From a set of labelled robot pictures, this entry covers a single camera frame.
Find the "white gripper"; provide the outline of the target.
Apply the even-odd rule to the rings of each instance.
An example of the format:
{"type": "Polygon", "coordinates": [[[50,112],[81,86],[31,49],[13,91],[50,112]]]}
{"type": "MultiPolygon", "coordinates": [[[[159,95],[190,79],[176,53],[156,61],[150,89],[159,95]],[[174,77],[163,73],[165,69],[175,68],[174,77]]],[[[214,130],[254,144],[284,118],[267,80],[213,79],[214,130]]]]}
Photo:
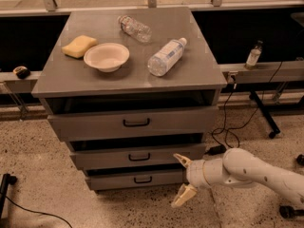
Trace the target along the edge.
{"type": "Polygon", "coordinates": [[[174,157],[180,162],[180,164],[186,168],[186,178],[190,184],[183,184],[178,194],[174,197],[171,207],[178,208],[183,206],[187,201],[193,198],[199,187],[207,187],[208,182],[204,177],[204,160],[191,161],[189,158],[175,153],[174,157]]]}

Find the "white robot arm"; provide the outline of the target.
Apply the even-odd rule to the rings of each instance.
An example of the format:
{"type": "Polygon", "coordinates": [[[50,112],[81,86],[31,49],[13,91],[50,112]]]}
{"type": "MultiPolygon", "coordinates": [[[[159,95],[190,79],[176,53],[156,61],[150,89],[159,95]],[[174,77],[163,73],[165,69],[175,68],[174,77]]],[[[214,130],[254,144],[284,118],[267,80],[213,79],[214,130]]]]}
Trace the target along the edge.
{"type": "Polygon", "coordinates": [[[262,184],[299,208],[304,208],[304,176],[259,159],[252,153],[232,148],[221,158],[190,160],[181,154],[174,157],[186,169],[188,184],[180,187],[173,199],[173,208],[181,207],[193,198],[201,187],[215,184],[231,187],[251,187],[262,184]]]}

